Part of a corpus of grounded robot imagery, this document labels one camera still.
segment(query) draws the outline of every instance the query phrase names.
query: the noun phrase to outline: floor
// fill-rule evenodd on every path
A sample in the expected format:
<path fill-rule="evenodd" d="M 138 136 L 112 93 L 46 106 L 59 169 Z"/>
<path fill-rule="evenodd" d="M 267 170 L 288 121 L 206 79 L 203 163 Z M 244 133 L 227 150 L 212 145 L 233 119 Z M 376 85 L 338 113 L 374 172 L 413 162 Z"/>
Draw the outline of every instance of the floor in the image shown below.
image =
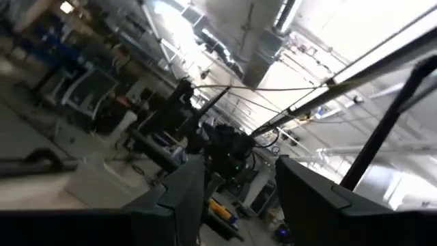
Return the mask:
<path fill-rule="evenodd" d="M 25 156 L 37 147 L 50 148 L 61 158 L 67 156 L 81 158 L 93 152 L 99 152 L 109 158 L 124 154 L 109 148 L 98 137 L 84 133 L 66 122 L 62 122 L 59 136 L 54 141 L 48 140 L 44 135 L 50 133 L 51 129 L 48 126 L 53 124 L 56 117 L 33 107 L 20 84 L 22 82 L 32 84 L 41 75 L 29 75 L 32 67 L 23 69 L 23 66 L 17 65 L 17 62 L 19 61 L 11 62 L 0 56 L 0 79 L 2 80 L 0 84 L 0 156 L 3 158 Z M 35 122 L 43 122 L 43 124 L 37 125 Z M 128 173 L 132 177 L 136 175 L 132 170 L 128 170 Z M 68 174 L 56 174 L 0 180 L 0 209 L 87 208 L 87 205 L 64 191 L 69 177 Z M 222 203 L 229 203 L 225 197 L 220 199 Z M 270 233 L 266 231 L 266 226 L 260 221 L 240 219 L 238 226 L 240 233 L 246 239 L 243 243 L 236 239 L 225 241 L 207 226 L 201 229 L 202 243 L 207 246 L 276 245 Z"/>

